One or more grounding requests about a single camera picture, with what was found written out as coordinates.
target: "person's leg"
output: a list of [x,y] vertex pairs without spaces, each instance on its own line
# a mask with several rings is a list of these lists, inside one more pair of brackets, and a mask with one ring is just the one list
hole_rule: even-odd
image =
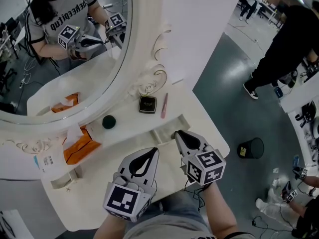
[[157,201],[153,204],[150,204],[150,206],[146,209],[146,211],[142,214],[142,216],[139,218],[139,220],[135,223],[133,222],[127,222],[126,223],[126,228],[125,228],[125,233],[127,233],[130,229],[132,229],[134,226],[137,224],[147,221],[151,218],[154,218],[158,215],[161,215],[162,211],[160,210],[160,202]]
[[251,8],[249,4],[246,4],[245,8],[242,10],[240,16],[244,16],[244,14]]
[[297,225],[299,215],[295,213],[286,203],[265,203],[261,199],[256,200],[256,207],[268,217],[282,223],[283,225],[294,228]]
[[256,3],[254,3],[253,6],[250,7],[249,12],[248,12],[247,17],[246,17],[247,20],[249,20],[250,16],[254,13],[256,7],[257,7]]
[[165,215],[189,218],[200,222],[206,226],[206,223],[199,213],[194,201],[186,191],[178,191],[161,200]]
[[284,60],[285,57],[289,57],[287,47],[273,42],[252,73],[253,78],[244,84],[245,89],[248,92],[255,91],[257,87],[270,84],[294,70],[296,64]]

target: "gray floor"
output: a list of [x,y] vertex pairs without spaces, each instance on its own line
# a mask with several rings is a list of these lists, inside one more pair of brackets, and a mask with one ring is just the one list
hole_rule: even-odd
[[[116,3],[116,2],[122,2],[122,0],[98,0],[100,5],[106,5],[109,3]],[[108,15],[112,15],[116,12],[122,12],[123,16],[127,17],[127,10],[128,7],[125,5],[122,6],[113,6],[110,8],[107,8]],[[11,59],[9,60],[6,71],[9,70],[9,68],[13,68],[17,75],[14,76],[12,79],[10,79],[9,84],[9,92],[6,92],[3,94],[3,98],[0,97],[0,102],[3,103],[13,103],[15,105],[15,111],[18,115],[27,115],[27,109],[26,109],[26,102],[27,100],[33,96],[41,87],[42,85],[48,83],[49,81],[55,79],[59,76],[58,72],[55,70],[53,65],[49,60],[45,60],[41,65],[38,63],[35,63],[36,66],[32,69],[30,69],[29,73],[31,73],[31,78],[29,81],[29,85],[24,85],[23,89],[20,89],[20,84],[22,79],[24,78],[24,66],[29,58],[25,50],[19,50],[18,51],[19,59],[15,59],[15,57],[12,55]],[[67,72],[67,70],[63,68],[58,68],[60,74],[63,74]]]
[[[267,189],[279,176],[286,175],[296,185],[292,163],[295,155],[301,159],[302,155],[293,126],[273,88],[258,88],[259,100],[250,98],[243,89],[254,69],[247,55],[223,34],[193,91],[230,147],[226,170],[218,183],[221,192],[241,230],[258,237],[263,230],[251,226],[251,220],[260,215],[256,198],[265,199]],[[240,159],[236,153],[238,144],[255,137],[264,142],[263,157]],[[279,168],[279,174],[273,173],[274,168]],[[263,219],[271,228],[287,229],[265,216]],[[267,231],[263,238],[272,233]],[[291,235],[282,232],[280,237]]]

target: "black hair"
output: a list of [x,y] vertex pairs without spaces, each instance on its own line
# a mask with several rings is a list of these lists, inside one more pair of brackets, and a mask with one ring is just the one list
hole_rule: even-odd
[[42,24],[51,22],[56,16],[56,12],[49,0],[33,0],[30,7],[34,18],[39,18]]
[[315,9],[317,12],[319,12],[319,2],[318,1],[313,0],[313,9]]

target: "white vanity table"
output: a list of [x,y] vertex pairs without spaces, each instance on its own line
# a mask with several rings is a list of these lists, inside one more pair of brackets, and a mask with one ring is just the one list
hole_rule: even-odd
[[[182,114],[190,126],[190,131],[205,137],[213,148],[220,151],[223,157],[229,154],[229,146],[195,94],[188,90],[183,82],[171,85],[169,88],[165,119],[160,118],[160,113],[161,100],[164,100],[166,87],[154,94],[159,102],[159,107],[154,115],[139,114],[137,106],[135,111],[126,110],[125,107],[122,107],[125,111],[111,113],[116,116],[119,124],[117,126],[123,130],[124,135],[126,134],[124,130],[126,127],[120,124],[126,124],[127,120],[130,120],[127,129],[135,128],[135,136],[132,135],[131,138],[128,138],[128,135],[125,135],[125,140],[91,153],[90,158],[80,165],[81,179],[71,184],[68,189],[53,189],[50,181],[42,179],[43,186],[54,209],[69,231],[96,229],[101,225],[107,216],[107,212],[102,207],[107,183],[113,180],[113,173],[117,171],[123,158],[137,150],[154,146],[159,148],[159,162],[155,176],[158,191],[153,201],[171,195],[185,187],[187,177],[180,169],[181,155],[175,141],[172,140],[169,143],[158,145],[158,142],[150,134],[151,129],[167,123],[168,119]],[[108,139],[113,141],[112,130],[116,135],[119,133],[116,127],[107,131],[104,145],[108,142]]]
[[[308,170],[307,175],[309,176],[319,176],[319,164],[315,159],[318,155],[318,151],[314,149],[316,146],[316,140],[312,136],[312,123],[306,123],[304,127],[301,128],[300,124],[302,121],[296,120],[296,115],[302,114],[302,106],[313,101],[317,112],[315,117],[319,116],[319,96],[318,96],[318,83],[319,74],[314,75],[306,83],[301,83],[292,89],[291,93],[284,96],[280,100],[280,105],[283,110],[288,114],[289,119],[296,132],[301,154],[304,158],[305,167]],[[309,191],[312,187],[302,184],[304,186],[304,191]]]

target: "mirror frame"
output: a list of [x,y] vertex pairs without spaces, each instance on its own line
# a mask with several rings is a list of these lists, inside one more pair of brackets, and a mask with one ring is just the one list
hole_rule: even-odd
[[127,49],[121,52],[106,80],[108,87],[99,86],[86,100],[62,113],[28,117],[0,111],[0,138],[42,139],[64,133],[76,123],[82,126],[94,121],[124,97],[151,57],[161,22],[162,0],[128,0],[130,6],[131,32],[123,47]]

